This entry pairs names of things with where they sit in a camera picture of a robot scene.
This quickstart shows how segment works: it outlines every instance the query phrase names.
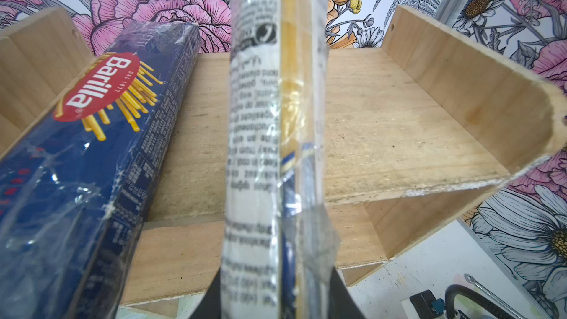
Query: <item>white label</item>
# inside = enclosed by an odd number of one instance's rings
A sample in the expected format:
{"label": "white label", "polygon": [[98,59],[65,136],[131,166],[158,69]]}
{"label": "white label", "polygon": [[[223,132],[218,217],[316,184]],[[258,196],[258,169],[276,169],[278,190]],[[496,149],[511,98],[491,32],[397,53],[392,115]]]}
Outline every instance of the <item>white label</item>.
{"label": "white label", "polygon": [[280,0],[231,0],[223,318],[280,310]]}

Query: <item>printed pasta image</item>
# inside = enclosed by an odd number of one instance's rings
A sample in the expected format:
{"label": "printed pasta image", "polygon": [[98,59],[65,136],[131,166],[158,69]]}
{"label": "printed pasta image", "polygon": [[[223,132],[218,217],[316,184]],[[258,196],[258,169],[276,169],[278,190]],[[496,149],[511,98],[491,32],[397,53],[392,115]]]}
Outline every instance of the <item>printed pasta image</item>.
{"label": "printed pasta image", "polygon": [[[96,61],[93,62],[93,64],[89,67],[85,74],[88,74],[103,60],[114,54],[114,52],[107,52],[99,56]],[[155,106],[155,103],[158,102],[156,98],[158,95],[152,91],[151,87],[154,86],[154,83],[163,85],[163,82],[152,74],[152,72],[154,72],[154,69],[152,67],[148,66],[143,61],[140,61],[139,63],[140,65],[138,72],[136,73],[136,77],[132,80],[130,86],[128,86],[124,93],[122,93],[122,95],[120,95],[119,98],[115,100],[116,105],[118,106],[120,111],[122,111],[124,117],[126,118],[128,123],[130,123],[132,129],[135,132],[140,131],[140,128],[136,123],[136,118],[140,118],[142,116],[140,115],[140,112],[142,114],[147,114],[149,112],[145,104],[148,104],[149,106]],[[60,99],[60,101],[57,103],[56,110],[53,114],[56,118],[63,115],[63,100],[64,98]],[[106,109],[114,110],[113,104],[108,104],[106,106]],[[110,124],[110,119],[108,118],[108,115],[105,112],[104,108],[98,110],[97,114],[103,124]],[[83,122],[85,131],[93,132],[99,141],[106,140],[106,136],[94,114],[81,118],[81,121]]]}

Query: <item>blue pasta package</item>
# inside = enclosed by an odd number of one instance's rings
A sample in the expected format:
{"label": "blue pasta package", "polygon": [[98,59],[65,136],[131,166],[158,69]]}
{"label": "blue pasta package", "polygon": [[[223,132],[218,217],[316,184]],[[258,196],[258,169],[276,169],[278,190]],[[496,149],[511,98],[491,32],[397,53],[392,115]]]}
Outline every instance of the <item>blue pasta package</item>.
{"label": "blue pasta package", "polygon": [[112,318],[198,49],[133,21],[0,162],[0,318]]}

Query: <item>plastic packaging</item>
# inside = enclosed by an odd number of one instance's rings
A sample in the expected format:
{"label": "plastic packaging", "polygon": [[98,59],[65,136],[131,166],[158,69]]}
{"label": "plastic packaging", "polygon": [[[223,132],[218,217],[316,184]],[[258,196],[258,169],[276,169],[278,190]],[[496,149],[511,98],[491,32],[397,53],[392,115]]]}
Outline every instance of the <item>plastic packaging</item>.
{"label": "plastic packaging", "polygon": [[226,318],[324,318],[338,236],[324,208],[328,0],[231,0]]}
{"label": "plastic packaging", "polygon": [[0,318],[114,318],[198,32],[133,21],[0,163]]}

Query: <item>black hose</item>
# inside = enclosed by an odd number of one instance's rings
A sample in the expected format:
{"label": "black hose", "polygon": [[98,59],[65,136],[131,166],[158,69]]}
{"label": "black hose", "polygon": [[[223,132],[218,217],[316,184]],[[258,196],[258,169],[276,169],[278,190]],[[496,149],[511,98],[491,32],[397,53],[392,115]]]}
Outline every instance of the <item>black hose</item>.
{"label": "black hose", "polygon": [[447,287],[445,291],[445,308],[447,310],[447,318],[453,319],[458,313],[455,310],[455,297],[460,294],[471,301],[477,303],[479,306],[486,309],[490,314],[496,317],[496,319],[514,319],[511,315],[506,313],[498,305],[492,303],[482,295],[476,293],[468,287],[461,286],[459,284],[452,284]]}

